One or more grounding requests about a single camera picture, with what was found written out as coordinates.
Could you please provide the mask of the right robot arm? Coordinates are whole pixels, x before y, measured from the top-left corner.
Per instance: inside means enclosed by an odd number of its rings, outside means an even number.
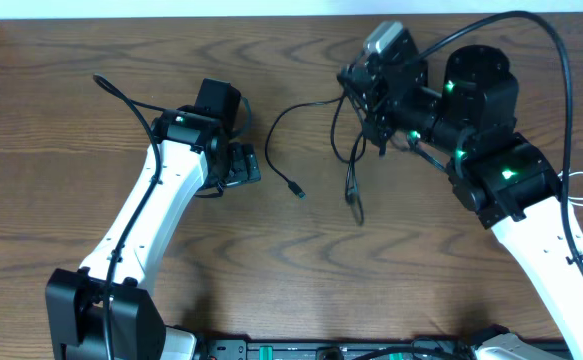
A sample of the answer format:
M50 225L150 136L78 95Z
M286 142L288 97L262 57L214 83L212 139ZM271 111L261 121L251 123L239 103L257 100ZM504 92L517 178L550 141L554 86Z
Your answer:
M515 258L583 359L583 236L569 176L516 131L519 84L507 56L469 45L449 57L444 86L428 84L428 55L397 21L381 23L338 74L364 139L385 149L397 133L423 158L445 153L453 194Z

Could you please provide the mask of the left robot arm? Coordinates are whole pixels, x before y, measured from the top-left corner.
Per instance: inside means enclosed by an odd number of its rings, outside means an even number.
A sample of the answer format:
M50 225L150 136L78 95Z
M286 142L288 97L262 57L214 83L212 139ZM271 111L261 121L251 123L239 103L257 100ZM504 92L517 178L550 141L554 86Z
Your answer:
M110 229L75 271L57 269L45 289L57 359L203 359L195 334L164 323L152 299L175 229L190 201L220 198L261 175L254 148L236 142L230 83L206 78L196 101L143 121L143 169Z

